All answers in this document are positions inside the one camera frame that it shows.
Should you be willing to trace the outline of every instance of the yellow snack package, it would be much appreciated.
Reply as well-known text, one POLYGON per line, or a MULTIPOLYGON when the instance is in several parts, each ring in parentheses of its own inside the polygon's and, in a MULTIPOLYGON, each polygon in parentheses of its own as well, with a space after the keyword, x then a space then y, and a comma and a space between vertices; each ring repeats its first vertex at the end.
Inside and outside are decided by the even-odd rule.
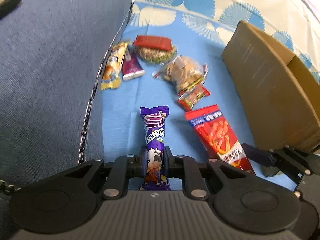
POLYGON ((116 89, 120 86, 121 78, 119 73, 122 69, 124 53, 128 44, 129 41, 122 41, 112 47, 102 76, 101 90, 116 89))

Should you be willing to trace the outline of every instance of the cardboard box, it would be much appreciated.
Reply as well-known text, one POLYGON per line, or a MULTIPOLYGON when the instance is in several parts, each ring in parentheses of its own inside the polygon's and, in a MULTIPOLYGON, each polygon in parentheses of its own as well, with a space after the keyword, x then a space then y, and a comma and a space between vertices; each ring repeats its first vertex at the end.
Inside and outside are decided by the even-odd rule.
POLYGON ((320 86, 300 59, 245 21, 238 23, 222 57, 256 146, 315 150, 320 144, 320 86))

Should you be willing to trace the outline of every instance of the red rectangular package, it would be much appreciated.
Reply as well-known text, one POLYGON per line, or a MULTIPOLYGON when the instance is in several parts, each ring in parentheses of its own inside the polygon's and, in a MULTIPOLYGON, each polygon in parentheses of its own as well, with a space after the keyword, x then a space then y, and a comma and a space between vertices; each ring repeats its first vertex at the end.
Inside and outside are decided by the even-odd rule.
POLYGON ((185 113, 204 145, 209 158, 218 158, 250 174, 255 174, 233 130, 218 105, 185 113))
POLYGON ((160 49, 166 51, 170 51, 172 49, 171 40, 169 38, 151 35, 138 35, 136 40, 133 42, 133 45, 137 47, 160 49))

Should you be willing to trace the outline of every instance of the silver chain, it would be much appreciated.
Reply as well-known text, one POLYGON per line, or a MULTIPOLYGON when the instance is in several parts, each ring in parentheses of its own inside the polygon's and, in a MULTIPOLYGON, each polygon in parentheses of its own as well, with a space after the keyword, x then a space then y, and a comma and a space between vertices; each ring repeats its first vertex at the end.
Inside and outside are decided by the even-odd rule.
POLYGON ((120 30, 122 29, 123 24, 126 21, 129 13, 130 13, 130 9, 128 10, 128 12, 127 12, 122 24, 121 24, 121 27, 119 28, 118 32, 116 33, 115 37, 112 40, 107 52, 105 53, 105 55, 103 57, 103 60, 101 62, 101 65, 100 65, 100 68, 99 68, 99 71, 98 71, 98 74, 97 74, 97 77, 96 77, 96 82, 94 84, 94 87, 93 87, 91 95, 90 95, 89 102, 87 104, 87 110, 85 112, 85 118, 84 118, 83 128, 82 128, 82 132, 81 132, 81 140, 80 140, 80 148, 79 148, 79 159, 78 159, 78 164, 79 165, 81 163, 84 163, 84 161, 85 161, 84 146, 85 146, 85 143, 86 143, 86 140, 87 140, 87 131, 88 131, 88 124, 89 124, 90 112, 91 112, 91 107, 92 107, 92 101, 93 101, 93 98, 94 98, 94 96, 96 94, 96 91, 97 91, 97 88, 98 88, 99 79, 100 79, 100 76, 101 76, 101 73, 102 73, 102 70, 103 70, 103 67, 104 67, 104 63, 105 63, 105 60, 107 58, 107 55, 109 54, 111 46, 113 45, 113 42, 115 41, 115 39, 118 36, 120 30))
POLYGON ((16 188, 14 185, 7 185, 4 180, 0 180, 0 193, 3 192, 6 195, 12 195, 18 190, 20 190, 20 188, 16 188))

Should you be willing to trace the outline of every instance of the blue label stripe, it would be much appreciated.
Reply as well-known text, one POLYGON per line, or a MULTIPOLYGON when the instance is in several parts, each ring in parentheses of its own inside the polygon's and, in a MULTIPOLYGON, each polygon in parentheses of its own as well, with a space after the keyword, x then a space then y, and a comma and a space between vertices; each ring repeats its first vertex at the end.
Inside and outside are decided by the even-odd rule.
POLYGON ((223 114, 220 110, 217 110, 217 111, 212 112, 210 114, 206 114, 204 116, 191 119, 191 120, 189 120, 189 123, 191 124, 192 127, 195 127, 195 126, 202 124, 202 123, 211 122, 212 120, 217 119, 220 116, 223 116, 223 114))

